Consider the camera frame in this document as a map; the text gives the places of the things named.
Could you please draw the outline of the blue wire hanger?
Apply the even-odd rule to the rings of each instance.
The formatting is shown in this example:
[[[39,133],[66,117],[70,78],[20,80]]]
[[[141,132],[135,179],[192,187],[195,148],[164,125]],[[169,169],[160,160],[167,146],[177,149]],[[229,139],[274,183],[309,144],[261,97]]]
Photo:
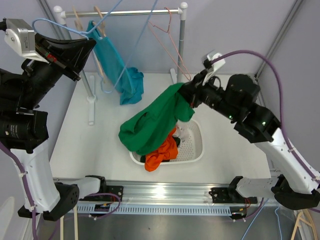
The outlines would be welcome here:
[[[152,8],[150,10],[155,10],[157,6],[156,0],[126,0],[126,4],[129,4],[131,7],[134,6],[134,4],[138,4],[141,6],[141,3],[145,3],[148,6],[152,5]],[[58,23],[58,21],[55,19],[54,11],[52,8],[50,8],[48,2],[46,0],[40,0],[39,5],[42,10],[45,12],[45,18],[37,18],[32,22],[32,26],[35,27],[36,22],[39,21],[45,21],[50,23],[54,29],[59,29],[59,31],[62,33],[64,30],[62,27],[59,27],[54,24],[54,22]],[[117,0],[114,2],[112,7],[108,9],[108,12],[110,11],[117,11],[118,6],[122,6],[123,3],[121,0]],[[132,59],[135,57],[136,51],[139,46],[140,39],[142,38],[144,31],[148,25],[148,22],[151,18],[149,15],[145,15],[144,18],[145,22],[143,24],[138,24],[136,22],[131,22],[128,15],[124,16],[124,20],[120,20],[119,22],[115,20],[109,20],[111,16],[107,16],[105,20],[102,22],[111,23],[111,26],[107,29],[111,31],[111,39],[114,41],[116,49],[120,51],[120,53],[126,57],[126,67],[130,67],[133,61]],[[85,31],[83,36],[81,37],[88,37],[92,30]],[[65,39],[70,39],[65,34],[62,33]]]

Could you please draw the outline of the dark green white t shirt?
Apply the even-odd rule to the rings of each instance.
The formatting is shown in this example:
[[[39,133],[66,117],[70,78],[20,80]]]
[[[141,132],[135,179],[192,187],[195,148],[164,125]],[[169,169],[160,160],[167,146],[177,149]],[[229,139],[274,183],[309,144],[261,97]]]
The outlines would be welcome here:
[[[185,125],[186,125],[186,122],[181,122],[181,121],[178,121],[177,124],[175,125],[176,132],[173,134],[173,137],[175,138],[175,141],[178,144],[178,147],[180,146],[181,141],[184,141],[184,138],[187,137]],[[139,159],[139,162],[144,164],[145,161],[146,161],[146,156],[142,155]]]

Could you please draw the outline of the bright green t shirt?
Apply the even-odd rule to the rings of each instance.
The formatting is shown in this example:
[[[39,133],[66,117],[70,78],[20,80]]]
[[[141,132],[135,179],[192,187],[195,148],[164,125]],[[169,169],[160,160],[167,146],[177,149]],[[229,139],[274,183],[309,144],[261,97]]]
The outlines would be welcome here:
[[[163,144],[178,121],[191,120],[195,111],[179,93],[183,85],[170,85],[148,107],[120,126],[119,140],[129,151],[147,155]]]

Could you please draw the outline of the orange t shirt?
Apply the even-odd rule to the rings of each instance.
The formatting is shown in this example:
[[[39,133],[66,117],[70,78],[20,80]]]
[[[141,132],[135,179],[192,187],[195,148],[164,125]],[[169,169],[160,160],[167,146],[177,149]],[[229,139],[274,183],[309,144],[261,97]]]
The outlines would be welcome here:
[[[144,168],[146,171],[153,172],[163,161],[169,161],[178,156],[178,144],[173,137],[176,130],[174,127],[160,147],[145,156]]]

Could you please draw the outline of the pink wire hanger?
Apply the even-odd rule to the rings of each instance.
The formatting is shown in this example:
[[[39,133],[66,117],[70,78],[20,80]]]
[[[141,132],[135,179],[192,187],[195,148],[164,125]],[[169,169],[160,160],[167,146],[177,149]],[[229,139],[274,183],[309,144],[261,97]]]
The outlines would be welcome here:
[[[151,20],[148,22],[152,35],[174,64],[174,67],[170,69],[174,83],[181,82],[183,79],[191,79],[191,73],[184,63],[187,9],[186,2],[182,2],[176,10],[165,7],[162,12],[167,14],[166,24],[157,24]]]

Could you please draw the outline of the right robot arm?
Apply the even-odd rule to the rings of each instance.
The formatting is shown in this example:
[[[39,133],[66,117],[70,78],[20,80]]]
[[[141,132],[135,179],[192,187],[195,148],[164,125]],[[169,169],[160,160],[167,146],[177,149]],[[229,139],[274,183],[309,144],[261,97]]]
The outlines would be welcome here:
[[[242,199],[270,198],[290,210],[315,208],[320,203],[320,174],[289,146],[278,118],[258,105],[260,87],[245,74],[232,75],[226,88],[215,86],[216,76],[205,80],[203,70],[184,83],[178,93],[192,108],[205,104],[234,124],[234,130],[269,156],[280,170],[271,178],[236,176],[227,188],[232,203]]]

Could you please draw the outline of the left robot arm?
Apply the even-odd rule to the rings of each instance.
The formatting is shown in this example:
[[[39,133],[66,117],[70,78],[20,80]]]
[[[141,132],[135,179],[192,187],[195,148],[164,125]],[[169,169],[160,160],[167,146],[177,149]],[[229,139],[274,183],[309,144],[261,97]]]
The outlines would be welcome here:
[[[57,40],[35,35],[35,50],[43,61],[26,58],[22,73],[0,72],[0,148],[16,164],[24,189],[22,218],[43,214],[56,221],[72,210],[78,200],[92,196],[101,201],[108,188],[103,178],[87,175],[71,182],[55,182],[48,159],[48,113],[39,103],[62,77],[80,79],[94,39]]]

